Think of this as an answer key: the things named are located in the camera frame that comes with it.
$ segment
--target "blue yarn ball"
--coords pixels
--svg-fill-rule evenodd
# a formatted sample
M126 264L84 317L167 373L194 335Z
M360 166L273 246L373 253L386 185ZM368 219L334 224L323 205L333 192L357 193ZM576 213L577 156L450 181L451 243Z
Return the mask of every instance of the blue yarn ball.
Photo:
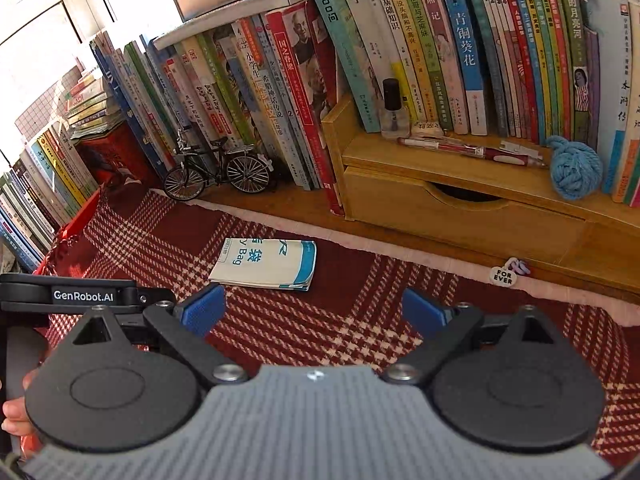
M551 182L562 198L578 200L598 189L602 181L602 163L589 146L560 136L549 137L546 145L554 150Z

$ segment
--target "blue gripper pad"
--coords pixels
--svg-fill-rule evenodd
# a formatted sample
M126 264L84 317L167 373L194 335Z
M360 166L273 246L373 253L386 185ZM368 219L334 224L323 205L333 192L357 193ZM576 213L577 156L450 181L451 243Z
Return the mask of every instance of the blue gripper pad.
M225 289L209 283L174 308L174 316L191 333L206 336L225 313Z
M435 300L410 286L402 293L402 318L417 330L422 338L431 338L453 318L453 310L442 308Z

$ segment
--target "checkered fabric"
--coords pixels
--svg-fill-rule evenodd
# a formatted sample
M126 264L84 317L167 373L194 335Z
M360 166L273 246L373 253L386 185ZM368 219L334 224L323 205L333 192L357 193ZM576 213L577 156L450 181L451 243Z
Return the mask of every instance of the checkered fabric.
M128 184L104 192L94 218L52 268L61 276L131 278L141 286L169 287L183 300L207 283L226 237L300 238ZM640 449L640 328L622 328L599 308L537 300L327 240L316 244L308 292L227 287L225 316L207 340L250 373L261 363L367 364L382 370L420 344L419 334L401 319L407 286L444 305L468 301L492 314L532 303L562 329L605 387L607 405L594 449L616 466ZM75 321L53 317L52 345Z

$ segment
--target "wooden drawer organizer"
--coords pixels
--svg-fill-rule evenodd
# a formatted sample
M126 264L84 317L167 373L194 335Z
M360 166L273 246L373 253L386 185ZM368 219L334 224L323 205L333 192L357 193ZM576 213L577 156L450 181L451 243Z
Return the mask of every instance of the wooden drawer organizer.
M350 96L322 124L348 219L640 292L640 209L600 192L566 202L548 170L428 152L366 134ZM499 143L497 137L461 138ZM438 184L493 199L461 200Z

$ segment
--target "red pen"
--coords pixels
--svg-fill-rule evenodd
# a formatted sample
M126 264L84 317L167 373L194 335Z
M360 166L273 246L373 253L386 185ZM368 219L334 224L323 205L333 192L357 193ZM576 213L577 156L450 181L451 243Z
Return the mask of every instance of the red pen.
M546 164L537 158L521 153L511 153L497 148L486 148L484 146L474 146L465 144L455 139L398 139L398 144L405 146L416 146L432 152L457 153L459 155L472 156L474 158L484 158L495 162L515 164L517 166L529 166L532 168L546 168Z

